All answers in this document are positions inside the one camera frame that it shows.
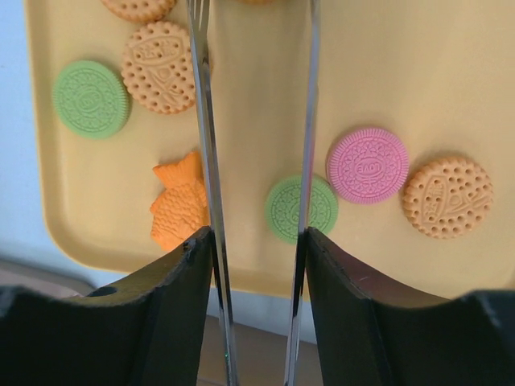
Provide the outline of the metal tongs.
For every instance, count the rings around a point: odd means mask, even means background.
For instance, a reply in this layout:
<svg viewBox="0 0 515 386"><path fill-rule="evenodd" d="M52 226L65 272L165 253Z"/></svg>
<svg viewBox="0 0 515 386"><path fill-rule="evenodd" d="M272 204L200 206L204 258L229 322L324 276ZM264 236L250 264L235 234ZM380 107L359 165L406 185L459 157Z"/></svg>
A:
<svg viewBox="0 0 515 386"><path fill-rule="evenodd" d="M307 90L307 108L304 128L303 167L299 203L299 223L295 251L295 271L290 300L290 320L286 345L286 363L283 383L295 385L299 361L300 327L302 317L303 286L307 259L309 210L313 163L315 157L316 112L319 97L320 2L310 2L311 52ZM212 107L212 87L208 53L209 1L188 1L187 16L192 50L192 65L196 88L196 110L200 133L200 146L204 166L204 180L208 198L211 230L214 236L214 274L220 311L220 328L224 336L225 370L229 385L238 385L237 353L234 338L233 308L227 262L225 223L220 189L215 123Z"/></svg>

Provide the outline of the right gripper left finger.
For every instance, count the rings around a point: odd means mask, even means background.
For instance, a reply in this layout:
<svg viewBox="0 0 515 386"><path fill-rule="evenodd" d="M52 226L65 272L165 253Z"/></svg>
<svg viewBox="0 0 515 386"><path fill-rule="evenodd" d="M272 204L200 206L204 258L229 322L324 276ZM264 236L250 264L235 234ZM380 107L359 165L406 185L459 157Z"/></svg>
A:
<svg viewBox="0 0 515 386"><path fill-rule="evenodd" d="M80 297L1 288L4 385L193 385L212 276L212 233Z"/></svg>

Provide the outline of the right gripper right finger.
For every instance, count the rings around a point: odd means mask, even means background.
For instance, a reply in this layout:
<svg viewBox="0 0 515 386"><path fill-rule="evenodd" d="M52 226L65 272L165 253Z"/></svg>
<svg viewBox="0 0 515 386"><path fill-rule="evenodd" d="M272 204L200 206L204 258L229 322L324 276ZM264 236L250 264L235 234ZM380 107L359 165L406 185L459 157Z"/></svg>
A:
<svg viewBox="0 0 515 386"><path fill-rule="evenodd" d="M447 300L307 234L307 279L326 385L511 385L514 293Z"/></svg>

